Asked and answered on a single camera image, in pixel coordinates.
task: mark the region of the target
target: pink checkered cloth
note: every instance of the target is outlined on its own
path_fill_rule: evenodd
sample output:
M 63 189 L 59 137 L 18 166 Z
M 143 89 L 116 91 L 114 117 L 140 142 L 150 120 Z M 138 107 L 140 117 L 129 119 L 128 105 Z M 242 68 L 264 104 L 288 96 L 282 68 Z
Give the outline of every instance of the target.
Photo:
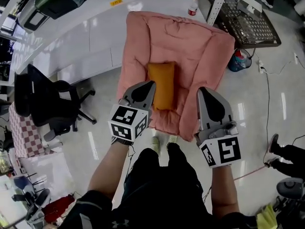
M 55 153 L 42 145 L 40 135 L 31 116 L 19 116 L 15 111 L 14 102 L 9 107 L 9 113 L 10 128 L 17 157 L 28 158 Z

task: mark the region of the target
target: office chair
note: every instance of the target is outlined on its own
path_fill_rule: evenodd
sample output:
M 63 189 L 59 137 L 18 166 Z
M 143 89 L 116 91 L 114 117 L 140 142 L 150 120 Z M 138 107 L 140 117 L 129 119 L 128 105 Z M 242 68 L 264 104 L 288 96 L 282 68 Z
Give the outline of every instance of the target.
M 69 92 L 71 100 L 60 98 L 60 93 Z M 27 73 L 15 74 L 15 109 L 20 116 L 32 116 L 36 126 L 50 125 L 50 132 L 44 135 L 46 141 L 55 136 L 70 131 L 77 131 L 78 116 L 96 124 L 95 119 L 89 118 L 80 111 L 81 103 L 89 96 L 95 95 L 94 90 L 79 98 L 75 86 L 65 81 L 50 81 L 36 67 L 29 64 Z

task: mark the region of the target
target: sneaker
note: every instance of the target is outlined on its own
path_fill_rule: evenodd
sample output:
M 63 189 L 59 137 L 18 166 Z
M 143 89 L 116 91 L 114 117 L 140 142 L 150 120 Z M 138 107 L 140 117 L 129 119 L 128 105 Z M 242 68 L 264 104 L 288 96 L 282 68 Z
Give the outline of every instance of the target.
M 160 142 L 158 137 L 153 136 L 151 140 L 151 144 L 149 146 L 153 151 L 155 151 L 160 156 Z
M 269 151 L 270 153 L 273 153 L 273 151 L 272 151 L 272 146 L 273 146 L 274 144 L 277 144 L 277 140 L 278 140 L 278 133 L 275 133 L 275 134 L 273 135 L 273 137 L 271 138 L 270 143 L 269 143 L 268 151 Z
M 268 2 L 267 2 L 267 0 L 261 0 L 268 8 L 270 8 L 270 9 L 272 9 L 273 8 L 273 6 L 272 5 L 270 5 Z
M 272 166 L 272 162 L 276 161 L 276 160 L 279 160 L 280 157 L 275 157 L 275 158 L 272 158 L 272 159 L 269 159 L 266 163 L 264 163 L 264 165 L 267 167 L 267 168 L 270 168 Z
M 170 135 L 170 138 L 168 139 L 166 149 L 169 143 L 177 143 L 179 136 L 177 135 Z

